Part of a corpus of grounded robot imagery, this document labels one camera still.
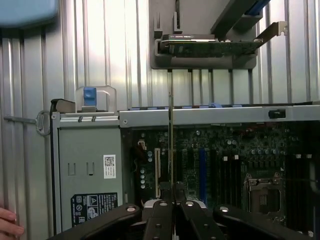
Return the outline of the person's hand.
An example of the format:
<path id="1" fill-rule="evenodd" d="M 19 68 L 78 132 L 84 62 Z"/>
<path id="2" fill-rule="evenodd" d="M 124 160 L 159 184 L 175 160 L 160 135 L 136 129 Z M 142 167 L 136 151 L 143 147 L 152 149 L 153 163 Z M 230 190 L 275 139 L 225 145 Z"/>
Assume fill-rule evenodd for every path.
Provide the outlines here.
<path id="1" fill-rule="evenodd" d="M 16 224 L 16 214 L 0 208 L 0 240 L 17 240 L 25 231 L 23 226 Z"/>

